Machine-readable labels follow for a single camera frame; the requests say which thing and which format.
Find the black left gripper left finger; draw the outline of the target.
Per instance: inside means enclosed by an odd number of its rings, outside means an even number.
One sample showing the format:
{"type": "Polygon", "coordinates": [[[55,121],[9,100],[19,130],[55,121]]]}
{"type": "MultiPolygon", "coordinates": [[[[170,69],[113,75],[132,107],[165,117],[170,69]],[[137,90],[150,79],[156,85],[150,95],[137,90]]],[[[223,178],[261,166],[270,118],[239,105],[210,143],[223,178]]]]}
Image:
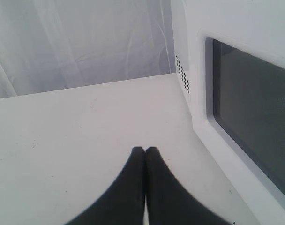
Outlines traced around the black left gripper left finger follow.
{"type": "Polygon", "coordinates": [[[134,147],[110,187],[68,225],[142,225],[145,207],[145,151],[134,147]]]}

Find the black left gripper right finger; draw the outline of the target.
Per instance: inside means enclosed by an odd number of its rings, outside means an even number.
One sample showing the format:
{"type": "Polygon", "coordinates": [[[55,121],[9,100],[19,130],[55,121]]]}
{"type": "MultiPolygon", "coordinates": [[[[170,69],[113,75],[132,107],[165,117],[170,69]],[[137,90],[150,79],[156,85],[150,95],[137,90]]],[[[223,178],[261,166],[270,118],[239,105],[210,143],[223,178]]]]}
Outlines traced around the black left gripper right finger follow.
{"type": "Polygon", "coordinates": [[[158,148],[145,152],[147,210],[150,225],[228,225],[196,200],[175,178],[158,148]]]}

